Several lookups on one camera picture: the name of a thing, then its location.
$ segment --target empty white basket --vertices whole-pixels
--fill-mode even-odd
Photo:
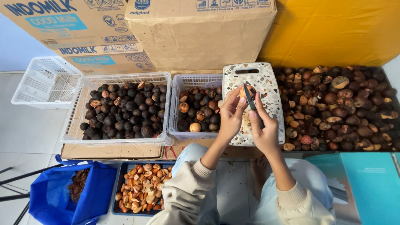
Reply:
[[[162,133],[157,138],[141,138],[141,139],[110,139],[110,140],[82,140],[83,131],[80,129],[80,124],[88,122],[85,119],[87,109],[85,104],[91,98],[90,92],[97,90],[102,84],[118,84],[123,86],[126,82],[148,82],[155,86],[160,84],[167,85],[164,122]],[[154,144],[157,146],[172,146],[173,139],[168,133],[169,122],[169,107],[171,99],[171,74],[169,72],[152,72],[138,74],[115,74],[101,76],[84,76],[77,85],[76,93],[73,98],[73,104],[67,113],[64,127],[62,129],[62,143],[72,143],[87,146],[104,146],[104,145],[121,145],[121,144]]]
[[[197,139],[197,138],[216,138],[218,133],[205,132],[181,132],[178,131],[177,123],[179,121],[179,94],[192,87],[222,86],[222,74],[200,74],[200,75],[175,75],[172,84],[171,113],[170,113],[170,129],[169,132],[178,140]]]
[[[35,57],[11,103],[42,109],[70,109],[81,76],[83,74],[77,68],[60,56]]]

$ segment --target blue tray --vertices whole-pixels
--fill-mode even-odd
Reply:
[[[151,164],[160,164],[162,168],[168,168],[170,166],[175,165],[175,161],[140,161],[140,162],[123,162],[121,166],[118,168],[116,184],[114,185],[113,196],[117,194],[117,192],[121,191],[122,184],[125,184],[126,179],[124,178],[124,174],[126,174],[129,170],[135,168],[135,165],[145,165],[147,163]],[[144,212],[140,211],[139,213],[133,213],[132,210],[129,210],[127,213],[123,213],[122,209],[118,207],[118,202],[113,198],[112,200],[112,210],[111,213],[114,215],[121,216],[143,216],[143,217],[152,217],[161,210],[145,210]]]

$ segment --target blue bag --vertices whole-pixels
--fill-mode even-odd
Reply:
[[[44,225],[96,224],[97,218],[107,214],[117,169],[103,163],[82,160],[61,161],[68,167],[46,170],[30,186],[29,214]],[[68,185],[75,171],[90,168],[85,187],[77,203],[70,200]]]

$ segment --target knife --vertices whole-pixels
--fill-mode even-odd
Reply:
[[[260,124],[260,129],[262,130],[265,127],[264,122],[262,121],[260,115],[257,112],[256,104],[254,103],[253,99],[251,98],[250,91],[247,88],[246,83],[243,83],[243,87],[244,87],[244,93],[246,94],[247,103],[249,103],[250,109],[253,110],[254,112],[256,112],[257,117],[258,117],[258,123]]]

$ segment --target white wall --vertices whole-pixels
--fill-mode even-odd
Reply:
[[[0,13],[0,71],[26,70],[37,56],[56,56]]]
[[[382,66],[393,88],[397,89],[397,99],[400,100],[400,55]]]

